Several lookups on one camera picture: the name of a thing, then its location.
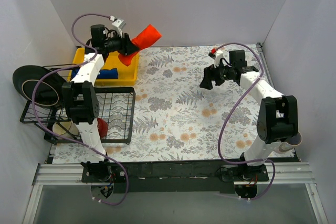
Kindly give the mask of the orange t shirt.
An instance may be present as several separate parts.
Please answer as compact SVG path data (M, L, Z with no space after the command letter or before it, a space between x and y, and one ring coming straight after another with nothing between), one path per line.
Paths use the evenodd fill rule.
M161 37L162 35L159 33L159 31L151 24L149 24L132 40L129 39L129 36L127 34L124 34L122 49L118 51L119 53L118 58L120 62L125 66L129 66L132 62L132 59L134 58L134 56L137 55L138 52L153 46ZM136 44L139 47L139 51L133 53L132 55L124 56L123 55L124 45L130 42Z

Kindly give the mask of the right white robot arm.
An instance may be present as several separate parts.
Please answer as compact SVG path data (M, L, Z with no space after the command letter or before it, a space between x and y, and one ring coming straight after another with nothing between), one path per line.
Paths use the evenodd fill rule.
M225 182L268 179L265 162L269 155L298 134L297 99L282 94L262 80L261 69L248 65L244 50L230 51L228 60L224 52L217 49L212 49L209 56L214 64L204 69L200 88L211 90L213 86L232 80L259 105L256 139L237 162L227 162L218 173Z

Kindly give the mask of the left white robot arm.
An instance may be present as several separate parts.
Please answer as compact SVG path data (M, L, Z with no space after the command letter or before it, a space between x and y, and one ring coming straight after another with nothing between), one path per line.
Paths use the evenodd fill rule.
M94 83L111 52L134 53L138 47L127 34L122 32L124 24L112 23L112 29L106 30L102 24L90 27L91 39L85 47L83 65L69 83L62 86L66 114L77 127L86 147L106 152L101 143L98 130L99 102Z

